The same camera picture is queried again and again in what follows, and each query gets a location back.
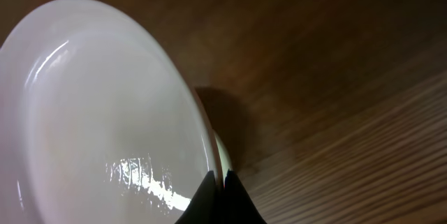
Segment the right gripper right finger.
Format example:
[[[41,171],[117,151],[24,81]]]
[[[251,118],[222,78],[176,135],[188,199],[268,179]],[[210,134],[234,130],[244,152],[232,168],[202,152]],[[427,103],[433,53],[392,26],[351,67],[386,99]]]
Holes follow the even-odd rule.
[[[266,224],[236,173],[227,171],[221,195],[221,217],[225,224]]]

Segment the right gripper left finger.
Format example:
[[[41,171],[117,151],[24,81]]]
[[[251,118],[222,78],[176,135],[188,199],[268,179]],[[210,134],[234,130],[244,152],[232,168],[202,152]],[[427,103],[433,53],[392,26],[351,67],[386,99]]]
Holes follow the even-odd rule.
[[[219,198],[217,183],[213,171],[209,171],[188,207],[175,224],[217,224],[220,223],[217,211]]]

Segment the white plate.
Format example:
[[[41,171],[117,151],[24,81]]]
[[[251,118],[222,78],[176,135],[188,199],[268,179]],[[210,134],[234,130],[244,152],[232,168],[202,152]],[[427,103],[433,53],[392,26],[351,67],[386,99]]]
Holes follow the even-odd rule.
[[[54,0],[1,46],[1,222],[175,223],[222,181],[196,93],[157,41],[94,0]]]
[[[217,144],[218,151],[219,151],[219,158],[221,161],[221,169],[222,169],[223,178],[226,178],[228,171],[231,171],[233,169],[230,155],[229,155],[228,150],[225,147],[224,143],[221,141],[221,138],[219,137],[219,135],[216,132],[214,132],[214,137],[215,137],[216,144]]]

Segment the white plate front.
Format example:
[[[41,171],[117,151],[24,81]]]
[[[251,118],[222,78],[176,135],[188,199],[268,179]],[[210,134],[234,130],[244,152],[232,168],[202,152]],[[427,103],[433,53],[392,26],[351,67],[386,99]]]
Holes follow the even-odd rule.
[[[54,0],[1,46],[1,222],[175,223],[222,181],[196,93],[157,41],[94,0]]]

